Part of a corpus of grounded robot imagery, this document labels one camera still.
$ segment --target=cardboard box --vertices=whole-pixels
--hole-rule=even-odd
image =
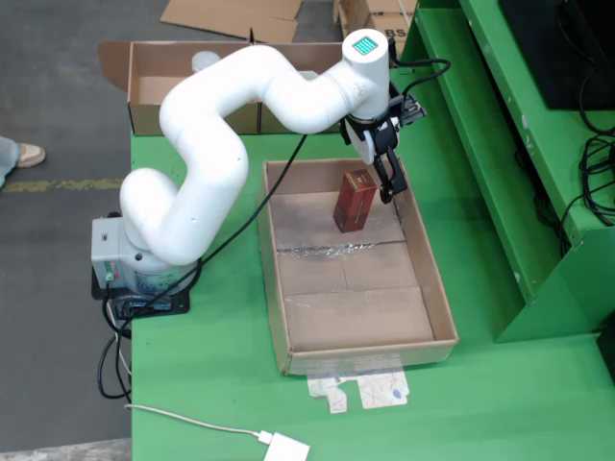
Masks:
[[[103,74],[112,84],[127,92],[128,110],[135,135],[162,135],[160,105],[166,94],[192,75],[192,57],[212,51],[220,58],[248,42],[130,42],[103,41],[98,58]],[[323,73],[341,60],[340,43],[272,44],[300,71]],[[288,133],[273,113],[260,102],[247,104],[226,118],[239,134]],[[329,129],[339,131],[337,125]]]
[[[247,37],[291,42],[297,30],[300,0],[170,0],[160,22]]]
[[[344,36],[367,28],[395,38],[397,55],[400,57],[417,8],[418,0],[335,0],[333,20],[339,20]]]
[[[265,162],[261,198],[284,166]],[[411,188],[394,204],[375,200],[361,231],[342,234],[333,221],[339,179],[364,167],[354,159],[296,161],[258,217],[269,323],[284,374],[431,363],[458,341]]]

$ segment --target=small brown box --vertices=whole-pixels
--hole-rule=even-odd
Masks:
[[[363,229],[376,189],[376,183],[367,170],[344,174],[333,213],[333,220],[342,233]]]

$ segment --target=green table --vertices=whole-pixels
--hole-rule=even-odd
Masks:
[[[409,81],[394,72],[399,84]],[[523,305],[454,121],[436,83],[416,88],[429,115],[404,128],[402,157],[461,338],[439,364],[408,368],[408,405],[331,415],[304,376],[276,367],[252,226],[207,266],[183,316],[134,324],[134,402],[207,422],[279,431],[311,445],[309,460],[612,459],[615,387],[591,335],[496,345]],[[298,135],[244,136],[248,183],[212,247],[254,211],[266,159]],[[133,167],[181,182],[185,166],[162,137],[133,137]],[[353,157],[338,134],[310,136],[300,158]],[[266,447],[136,410],[135,461],[262,459]]]

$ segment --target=cardboard scrap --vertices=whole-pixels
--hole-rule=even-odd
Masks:
[[[240,37],[252,29],[260,41],[286,43],[300,7],[300,0],[169,0],[160,22]]]

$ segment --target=shoe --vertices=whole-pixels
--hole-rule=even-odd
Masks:
[[[19,144],[17,168],[30,168],[45,160],[45,150],[32,144]]]

